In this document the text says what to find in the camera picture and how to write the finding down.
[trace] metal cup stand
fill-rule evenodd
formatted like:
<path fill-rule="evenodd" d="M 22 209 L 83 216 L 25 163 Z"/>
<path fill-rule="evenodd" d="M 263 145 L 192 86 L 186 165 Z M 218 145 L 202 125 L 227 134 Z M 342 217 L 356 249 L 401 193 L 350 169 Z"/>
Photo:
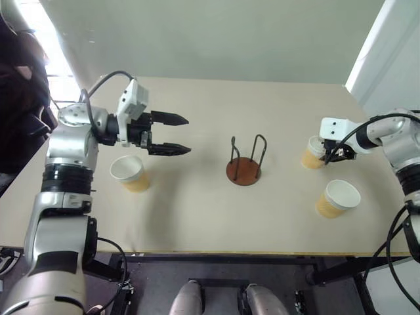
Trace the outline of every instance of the metal cup stand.
<path fill-rule="evenodd" d="M 264 148 L 262 149 L 260 163 L 257 164 L 253 160 L 255 146 L 258 138 L 264 141 Z M 235 147 L 235 137 L 232 137 L 232 152 L 230 154 L 230 162 L 226 166 L 226 175 L 231 182 L 240 186 L 249 186 L 255 184 L 261 177 L 261 164 L 263 163 L 265 151 L 267 149 L 267 141 L 262 135 L 256 135 L 254 139 L 254 147 L 252 148 L 251 157 L 241 157 L 239 150 Z M 236 152 L 237 158 L 234 159 L 234 151 Z"/>

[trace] white paper cup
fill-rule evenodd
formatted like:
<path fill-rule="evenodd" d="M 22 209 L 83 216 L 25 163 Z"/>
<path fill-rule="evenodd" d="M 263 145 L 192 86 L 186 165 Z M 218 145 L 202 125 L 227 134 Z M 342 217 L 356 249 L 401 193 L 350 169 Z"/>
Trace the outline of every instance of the white paper cup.
<path fill-rule="evenodd" d="M 357 207 L 361 199 L 359 191 L 351 183 L 335 179 L 328 183 L 316 208 L 321 215 L 332 219 Z"/>
<path fill-rule="evenodd" d="M 149 178 L 142 160 L 137 156 L 122 156 L 110 167 L 111 176 L 131 192 L 142 192 L 149 187 Z"/>
<path fill-rule="evenodd" d="M 319 169 L 324 166 L 324 161 L 321 161 L 320 158 L 325 153 L 326 149 L 322 144 L 322 139 L 318 136 L 312 136 L 309 138 L 308 146 L 302 155 L 301 163 L 308 169 Z"/>

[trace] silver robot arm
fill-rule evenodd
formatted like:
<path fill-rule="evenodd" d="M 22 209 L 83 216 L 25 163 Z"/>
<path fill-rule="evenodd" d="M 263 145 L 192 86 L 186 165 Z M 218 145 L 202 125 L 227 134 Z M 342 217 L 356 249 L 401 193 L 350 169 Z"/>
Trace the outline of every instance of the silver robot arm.
<path fill-rule="evenodd" d="M 190 151 L 179 144 L 152 143 L 154 122 L 184 125 L 188 121 L 176 114 L 143 112 L 147 98 L 147 90 L 132 79 L 119 99 L 116 116 L 91 108 L 89 99 L 59 111 L 25 239 L 30 271 L 13 287 L 3 315 L 84 314 L 83 271 L 95 257 L 97 242 L 96 219 L 88 214 L 98 144 L 131 143 L 161 156 Z"/>
<path fill-rule="evenodd" d="M 405 109 L 397 109 L 389 114 L 418 117 L 416 113 Z M 320 138 L 324 139 L 325 156 L 359 126 L 361 123 L 347 119 L 323 118 Z M 389 117 L 370 123 L 351 136 L 331 157 L 331 161 L 355 159 L 356 154 L 368 154 L 378 146 L 382 146 L 404 191 L 404 202 L 410 214 L 404 222 L 404 232 L 411 255 L 420 263 L 420 124 L 408 117 Z"/>

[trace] paper cup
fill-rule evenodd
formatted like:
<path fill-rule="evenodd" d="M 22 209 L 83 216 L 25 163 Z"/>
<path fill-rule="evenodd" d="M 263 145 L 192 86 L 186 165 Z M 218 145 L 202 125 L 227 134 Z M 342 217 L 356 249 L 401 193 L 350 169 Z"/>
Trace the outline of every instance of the paper cup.
<path fill-rule="evenodd" d="M 301 163 L 308 169 L 319 169 L 324 166 L 324 161 L 321 161 L 320 158 L 322 158 L 325 153 L 326 149 L 324 149 L 321 138 L 312 136 L 309 138 L 308 146 L 304 151 Z"/>
<path fill-rule="evenodd" d="M 142 160 L 137 156 L 123 156 L 116 159 L 111 164 L 110 173 L 131 192 L 142 192 L 149 187 L 149 178 Z"/>
<path fill-rule="evenodd" d="M 332 219 L 357 207 L 360 200 L 359 191 L 351 183 L 335 179 L 328 183 L 316 208 L 321 215 Z"/>

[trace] beige table surface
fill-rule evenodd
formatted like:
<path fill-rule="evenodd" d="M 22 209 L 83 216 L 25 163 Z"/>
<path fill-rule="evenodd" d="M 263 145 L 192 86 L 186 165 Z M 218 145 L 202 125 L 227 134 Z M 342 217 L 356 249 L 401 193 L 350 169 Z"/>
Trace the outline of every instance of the beige table surface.
<path fill-rule="evenodd" d="M 369 255 L 385 240 L 402 205 L 398 181 L 381 149 L 356 161 L 308 170 L 300 157 L 325 116 L 365 121 L 339 85 L 140 78 L 150 90 L 148 110 L 189 119 L 180 127 L 155 124 L 154 142 L 178 142 L 184 156 L 148 156 L 146 150 L 101 146 L 94 173 L 92 216 L 99 236 L 125 251 L 317 253 Z M 98 91 L 95 106 L 115 112 L 127 81 L 115 78 Z M 249 156 L 254 136 L 268 141 L 262 177 L 253 186 L 225 175 L 230 138 Z M 23 246 L 32 203 L 41 186 L 46 146 L 0 199 L 0 245 Z M 136 154 L 152 179 L 144 193 L 126 191 L 109 174 L 111 162 Z M 315 203 L 333 179 L 353 183 L 360 206 L 336 219 L 317 214 Z M 98 250 L 114 250 L 98 243 Z M 407 252 L 399 235 L 393 252 Z"/>

